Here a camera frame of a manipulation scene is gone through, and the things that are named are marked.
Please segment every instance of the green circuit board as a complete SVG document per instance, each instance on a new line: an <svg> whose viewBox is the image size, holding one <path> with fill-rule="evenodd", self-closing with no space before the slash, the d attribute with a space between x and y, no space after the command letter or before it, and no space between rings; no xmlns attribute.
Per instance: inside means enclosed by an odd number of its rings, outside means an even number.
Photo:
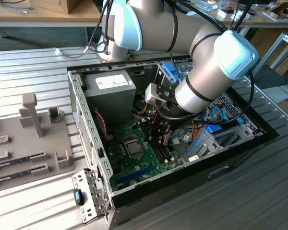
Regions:
<svg viewBox="0 0 288 230"><path fill-rule="evenodd" d="M113 169L110 183L113 191L128 187L182 165L173 148L151 146L145 138L140 122L111 129L108 141L108 159ZM126 147L126 140L133 139L142 147L142 157L133 159Z"/></svg>

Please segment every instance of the aluminum profile table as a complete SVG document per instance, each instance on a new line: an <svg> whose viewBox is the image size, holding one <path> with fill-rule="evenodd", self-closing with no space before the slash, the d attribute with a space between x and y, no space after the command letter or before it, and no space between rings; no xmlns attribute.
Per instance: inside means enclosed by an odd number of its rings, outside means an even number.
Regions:
<svg viewBox="0 0 288 230"><path fill-rule="evenodd" d="M81 48L63 48L78 55ZM168 57L142 52L136 60ZM39 112L59 106L65 112L75 158L73 172L0 191L0 229L106 230L103 219L82 225L73 198L71 175L86 167L69 98L66 67L98 63L88 52L79 59L57 56L52 49L0 52L0 118L18 115L20 94L34 92ZM249 98L247 79L234 89ZM164 204L118 230L144 229L288 229L288 116L260 89L252 106L280 136L237 169Z"/></svg>
<svg viewBox="0 0 288 230"><path fill-rule="evenodd" d="M263 66L267 63L269 58L274 54L274 52L279 48L279 46L283 43L287 42L288 44L288 33L282 33L278 39L273 43L271 48L268 50L268 52L265 54L263 59L258 63L258 65L253 70L253 75L256 77L256 75L260 72L260 70L263 68ZM275 69L278 67L278 65L288 56L288 45L285 47L285 49L281 52L281 54L276 58L276 60L272 63L270 66L271 69Z"/></svg>

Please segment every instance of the cpu socket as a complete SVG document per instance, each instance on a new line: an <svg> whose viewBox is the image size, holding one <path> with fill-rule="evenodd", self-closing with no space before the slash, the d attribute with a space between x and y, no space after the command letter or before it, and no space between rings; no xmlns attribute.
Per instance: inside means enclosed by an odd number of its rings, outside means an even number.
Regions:
<svg viewBox="0 0 288 230"><path fill-rule="evenodd" d="M123 141L128 155L131 159L139 160L144 156L144 151L137 137L125 139Z"/></svg>

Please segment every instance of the motherboard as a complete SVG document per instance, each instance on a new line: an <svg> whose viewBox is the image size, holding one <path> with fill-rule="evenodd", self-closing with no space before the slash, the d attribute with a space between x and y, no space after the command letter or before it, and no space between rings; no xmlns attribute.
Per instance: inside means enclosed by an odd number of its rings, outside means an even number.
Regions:
<svg viewBox="0 0 288 230"><path fill-rule="evenodd" d="M113 169L110 183L117 191L182 165L170 146L152 146L140 122L108 130L108 159Z"/></svg>

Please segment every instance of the label sticker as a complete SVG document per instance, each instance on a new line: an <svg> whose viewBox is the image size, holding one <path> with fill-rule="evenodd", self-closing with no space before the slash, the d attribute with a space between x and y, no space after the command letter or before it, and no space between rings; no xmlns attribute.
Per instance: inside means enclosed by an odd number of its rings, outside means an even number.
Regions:
<svg viewBox="0 0 288 230"><path fill-rule="evenodd" d="M189 138L190 138L190 137L189 137L188 135L184 135L184 136L183 136L183 139L184 139L184 140L189 140Z"/></svg>
<svg viewBox="0 0 288 230"><path fill-rule="evenodd" d="M7 166L7 165L10 165L11 163L7 162L7 163L4 163L4 164L0 164L0 167L2 166Z"/></svg>
<svg viewBox="0 0 288 230"><path fill-rule="evenodd" d="M128 85L128 82L126 81L125 77L122 74L96 78L95 81L100 90L118 87L122 85Z"/></svg>
<svg viewBox="0 0 288 230"><path fill-rule="evenodd" d="M6 180L9 180L9 179L11 179L10 176L2 178L2 179L0 179L0 181L6 181Z"/></svg>
<svg viewBox="0 0 288 230"><path fill-rule="evenodd" d="M190 158L189 158L189 161L191 162L191 161L194 161L194 160L197 160L197 159L198 159L198 156L195 155L195 156L193 156L193 157L190 157Z"/></svg>

